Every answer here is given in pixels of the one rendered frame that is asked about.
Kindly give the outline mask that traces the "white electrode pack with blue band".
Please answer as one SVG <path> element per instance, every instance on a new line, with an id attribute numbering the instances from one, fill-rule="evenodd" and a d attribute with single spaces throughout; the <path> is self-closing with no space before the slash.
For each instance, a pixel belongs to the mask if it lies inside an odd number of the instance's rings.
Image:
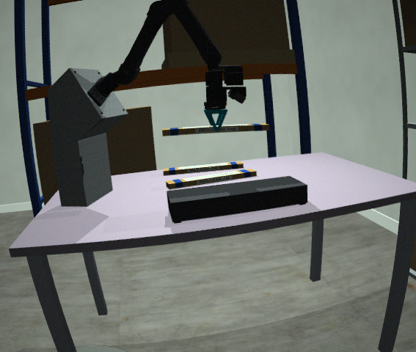
<path id="1" fill-rule="evenodd" d="M 249 124 L 249 125 L 222 125 L 220 131 L 215 131 L 211 126 L 198 126 L 186 128 L 166 128 L 162 129 L 163 136 L 177 136 L 186 134 L 199 133 L 224 133 L 224 132 L 240 132 L 240 131 L 269 131 L 268 124 Z"/>

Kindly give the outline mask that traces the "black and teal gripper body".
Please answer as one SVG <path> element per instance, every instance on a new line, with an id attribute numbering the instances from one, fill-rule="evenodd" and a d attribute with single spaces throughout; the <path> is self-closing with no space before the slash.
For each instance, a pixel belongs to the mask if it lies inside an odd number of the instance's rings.
<path id="1" fill-rule="evenodd" d="M 222 87 L 222 86 L 206 87 L 206 102 L 204 102 L 204 106 L 206 110 L 216 110 L 216 109 L 221 109 L 221 108 L 226 109 L 227 101 L 216 102 L 216 87 Z M 214 106 L 213 106 L 213 103 L 214 103 Z"/>

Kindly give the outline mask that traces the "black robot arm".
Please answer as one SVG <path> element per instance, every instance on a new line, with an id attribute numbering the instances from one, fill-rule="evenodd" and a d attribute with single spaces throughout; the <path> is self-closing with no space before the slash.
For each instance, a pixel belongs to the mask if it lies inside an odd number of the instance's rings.
<path id="1" fill-rule="evenodd" d="M 206 86 L 222 86 L 222 73 L 224 73 L 226 86 L 244 85 L 243 67 L 219 65 L 222 57 L 218 48 L 211 41 L 188 4 L 187 0 L 161 0 L 150 5 L 144 25 L 119 70 L 112 74 L 108 73 L 104 78 L 101 77 L 87 92 L 98 106 L 101 106 L 119 85 L 129 84 L 136 79 L 153 39 L 163 22 L 166 22 L 172 14 L 175 14 L 181 22 L 200 52 L 200 56 L 208 65 L 208 72 L 205 73 Z M 216 87 L 216 102 L 227 101 L 227 89 L 230 89 L 228 97 L 233 100 L 239 103 L 246 100 L 246 87 Z"/>

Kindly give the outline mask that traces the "white box labelled e6013 with blue band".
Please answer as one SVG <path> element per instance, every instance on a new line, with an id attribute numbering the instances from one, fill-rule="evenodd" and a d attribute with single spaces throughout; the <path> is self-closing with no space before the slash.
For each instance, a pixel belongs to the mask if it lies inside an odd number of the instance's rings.
<path id="1" fill-rule="evenodd" d="M 197 186 L 207 183 L 216 183 L 226 180 L 235 180 L 245 177 L 254 177 L 257 176 L 257 171 L 253 169 L 243 169 L 233 172 L 223 172 L 212 175 L 203 175 L 198 177 L 188 177 L 177 180 L 168 180 L 166 181 L 166 187 L 168 189 L 173 188 L 183 188 L 187 186 Z"/>

